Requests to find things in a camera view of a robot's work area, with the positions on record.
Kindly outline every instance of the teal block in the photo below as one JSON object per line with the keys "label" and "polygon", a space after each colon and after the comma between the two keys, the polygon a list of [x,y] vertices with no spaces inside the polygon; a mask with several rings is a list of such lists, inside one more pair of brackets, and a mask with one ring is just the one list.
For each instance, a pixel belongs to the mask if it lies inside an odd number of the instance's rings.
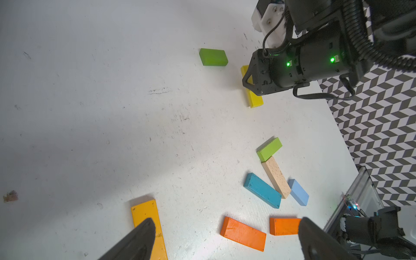
{"label": "teal block", "polygon": [[306,206],[309,200],[309,195],[306,193],[306,191],[295,179],[290,179],[288,183],[289,187],[292,189],[290,194],[301,206]]}
{"label": "teal block", "polygon": [[257,177],[254,173],[249,173],[245,179],[244,187],[251,191],[254,195],[262,199],[264,202],[274,208],[280,207],[282,195],[275,189],[270,187],[262,179]]}
{"label": "teal block", "polygon": [[201,49],[199,51],[204,66],[225,66],[228,64],[227,55],[223,50]]}

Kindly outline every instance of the green wooden block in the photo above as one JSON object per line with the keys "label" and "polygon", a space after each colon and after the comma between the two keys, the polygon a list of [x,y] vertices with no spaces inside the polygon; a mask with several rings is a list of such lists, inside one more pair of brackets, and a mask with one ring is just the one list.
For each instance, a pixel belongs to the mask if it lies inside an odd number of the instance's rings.
{"label": "green wooden block", "polygon": [[270,157],[272,157],[275,152],[277,152],[282,147],[282,143],[280,142],[279,138],[274,138],[268,145],[261,148],[257,155],[259,156],[261,162],[267,161]]}
{"label": "green wooden block", "polygon": [[204,66],[225,66],[228,64],[227,56],[223,50],[201,49],[199,56]]}

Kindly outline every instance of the white table surface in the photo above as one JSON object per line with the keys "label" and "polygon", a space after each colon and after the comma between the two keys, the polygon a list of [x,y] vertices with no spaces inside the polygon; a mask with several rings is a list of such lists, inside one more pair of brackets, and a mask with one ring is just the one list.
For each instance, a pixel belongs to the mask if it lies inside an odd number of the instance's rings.
{"label": "white table surface", "polygon": [[[324,227],[357,170],[324,100],[247,107],[256,3],[2,1],[0,191],[19,200],[0,203],[0,258],[97,259],[132,230],[130,206],[155,198],[170,260],[303,259],[269,217]],[[202,66],[202,47],[228,65]],[[306,207],[243,187],[249,172],[271,185],[255,151],[272,136]],[[265,251],[220,236],[224,216],[268,233]]]}

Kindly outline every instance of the checkered wall pattern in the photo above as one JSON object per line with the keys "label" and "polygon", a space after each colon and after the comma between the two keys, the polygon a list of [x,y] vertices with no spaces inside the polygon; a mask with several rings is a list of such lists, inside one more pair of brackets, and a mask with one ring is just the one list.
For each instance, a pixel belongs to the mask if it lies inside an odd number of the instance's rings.
{"label": "checkered wall pattern", "polygon": [[[328,101],[355,164],[366,166],[385,206],[416,205],[415,78],[373,66],[351,101]],[[318,82],[322,92],[349,96],[339,77]]]}

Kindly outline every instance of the blue wooden block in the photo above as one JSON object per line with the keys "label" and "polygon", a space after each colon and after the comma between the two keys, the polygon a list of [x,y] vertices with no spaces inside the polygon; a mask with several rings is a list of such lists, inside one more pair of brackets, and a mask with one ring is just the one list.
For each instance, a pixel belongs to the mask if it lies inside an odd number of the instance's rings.
{"label": "blue wooden block", "polygon": [[290,194],[295,198],[295,200],[301,206],[306,206],[308,204],[309,195],[302,188],[302,186],[295,179],[290,179],[289,187],[292,189],[292,192],[290,192]]}
{"label": "blue wooden block", "polygon": [[282,195],[275,189],[270,187],[262,179],[257,177],[254,173],[249,173],[245,179],[244,187],[251,191],[254,195],[262,199],[264,202],[274,208],[280,207]]}

